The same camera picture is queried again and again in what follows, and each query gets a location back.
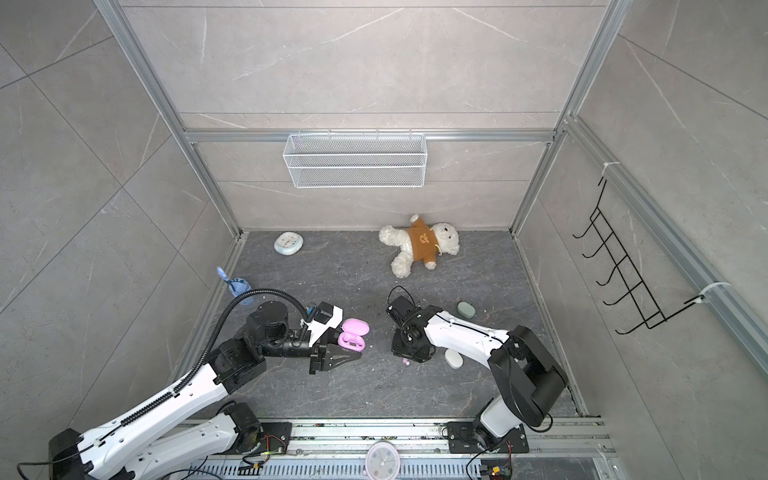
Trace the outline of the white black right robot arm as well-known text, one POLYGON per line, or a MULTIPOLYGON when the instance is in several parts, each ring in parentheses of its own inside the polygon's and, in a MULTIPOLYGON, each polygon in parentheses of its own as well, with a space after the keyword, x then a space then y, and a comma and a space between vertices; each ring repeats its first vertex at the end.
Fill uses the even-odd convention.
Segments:
POLYGON ((408 291, 387 298, 387 314, 396 325, 391 351, 424 363, 437 350, 454 353, 487 368, 498 394, 471 421, 452 421, 444 434, 452 453, 485 453, 510 448, 528 451, 527 435, 546 433, 551 408, 569 380, 537 335, 518 325, 513 330, 484 327, 434 305, 418 306, 408 291))

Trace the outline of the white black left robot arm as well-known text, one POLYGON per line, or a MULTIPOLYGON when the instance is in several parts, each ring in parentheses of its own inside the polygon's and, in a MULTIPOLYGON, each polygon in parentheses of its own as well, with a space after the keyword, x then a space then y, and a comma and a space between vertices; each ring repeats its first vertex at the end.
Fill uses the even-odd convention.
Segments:
POLYGON ((363 341, 348 341, 342 324, 342 309, 327 302, 307 309, 280 290, 245 291, 225 307, 181 379, 98 427, 57 434, 42 464, 51 479, 162 479, 203 457, 248 456, 269 436, 245 403, 226 404, 197 426, 172 430, 263 374, 269 357, 306 358, 312 374, 360 359, 363 341))

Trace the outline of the mint green earbud charging case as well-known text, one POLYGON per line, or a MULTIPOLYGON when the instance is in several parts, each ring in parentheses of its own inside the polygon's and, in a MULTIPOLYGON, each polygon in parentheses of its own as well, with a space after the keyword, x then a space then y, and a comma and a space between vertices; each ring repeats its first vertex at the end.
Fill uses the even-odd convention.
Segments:
POLYGON ((475 307, 466 301, 460 301, 456 306, 456 310, 463 319, 469 320, 476 316, 475 307))

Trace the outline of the pink oval earbud case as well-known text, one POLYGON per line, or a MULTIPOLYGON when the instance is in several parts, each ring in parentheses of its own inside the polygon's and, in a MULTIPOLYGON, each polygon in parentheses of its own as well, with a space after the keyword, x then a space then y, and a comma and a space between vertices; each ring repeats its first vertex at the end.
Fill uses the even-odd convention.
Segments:
POLYGON ((369 332, 367 322, 356 318, 346 319, 342 322, 337 344, 350 351, 362 352, 366 347, 365 336, 369 332))

